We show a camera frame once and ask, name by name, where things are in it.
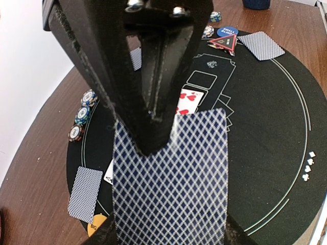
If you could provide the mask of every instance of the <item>poker chip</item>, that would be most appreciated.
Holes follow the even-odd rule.
[[[235,27],[222,27],[217,30],[217,35],[219,37],[237,35],[238,33],[239,33],[239,30],[237,30]]]
[[[211,15],[210,15],[210,19],[209,19],[209,22],[219,22],[221,21],[221,14],[220,12],[212,12]]]
[[[214,33],[215,28],[213,28],[212,26],[206,26],[203,31],[202,38],[210,38]]]
[[[68,140],[70,142],[76,142],[82,139],[84,135],[84,129],[82,125],[75,124],[71,127],[71,131],[68,133]]]
[[[92,90],[89,89],[83,94],[83,97],[81,98],[81,105],[82,106],[94,106],[98,101],[98,97],[96,93]]]
[[[106,219],[107,217],[102,214],[94,215],[92,224],[87,225],[88,237],[91,237],[96,232],[96,230],[102,225],[102,223],[106,221]]]
[[[86,124],[90,118],[90,112],[91,112],[91,109],[89,106],[82,106],[78,110],[78,112],[75,116],[75,123],[76,124]]]

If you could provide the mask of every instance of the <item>yellow button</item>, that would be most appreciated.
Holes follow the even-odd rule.
[[[91,237],[93,235],[93,233],[95,233],[95,231],[97,230],[97,228],[99,228],[100,225],[102,225],[102,223],[106,219],[107,219],[107,217],[104,216],[104,215],[102,215],[102,214],[94,215],[94,217],[93,217],[93,223],[87,225],[87,234],[88,234],[88,236]]]

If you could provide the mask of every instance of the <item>playing card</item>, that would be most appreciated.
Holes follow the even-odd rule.
[[[176,108],[176,114],[187,115],[195,113],[203,95],[203,92],[182,88]]]
[[[116,126],[112,204],[119,244],[223,244],[226,114],[214,109],[175,118],[171,140],[150,156],[137,153],[123,123]]]
[[[113,160],[111,160],[103,179],[110,185],[113,185]]]
[[[260,61],[270,60],[283,55],[285,51],[264,32],[255,32],[238,39],[256,56]]]
[[[71,217],[87,223],[93,222],[102,174],[99,170],[78,167],[68,205]]]
[[[141,66],[142,66],[142,51],[141,51],[141,48],[138,47],[138,48],[132,50],[129,54],[131,56],[131,60],[132,60],[132,63],[133,63],[134,70],[140,69]]]

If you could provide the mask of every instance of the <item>club symbol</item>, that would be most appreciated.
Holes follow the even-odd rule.
[[[210,61],[207,63],[209,68],[215,68],[217,66],[217,62],[216,61]]]
[[[308,181],[309,180],[309,175],[308,174],[302,175],[302,178],[303,178],[304,181]]]
[[[113,179],[112,178],[109,178],[109,177],[106,177],[107,180],[112,184],[113,183]]]

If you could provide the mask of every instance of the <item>black poker table mat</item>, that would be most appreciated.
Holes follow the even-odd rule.
[[[289,52],[258,61],[240,42],[232,57],[208,47],[206,41],[200,43],[184,88],[205,93],[199,111],[226,110],[228,212],[258,244],[293,244],[314,219],[326,193],[326,98]],[[107,170],[113,125],[114,117],[100,102],[92,110],[83,140],[69,143],[70,192],[79,166]],[[316,156],[309,165],[311,152]],[[95,214],[112,218],[111,191],[102,180]]]

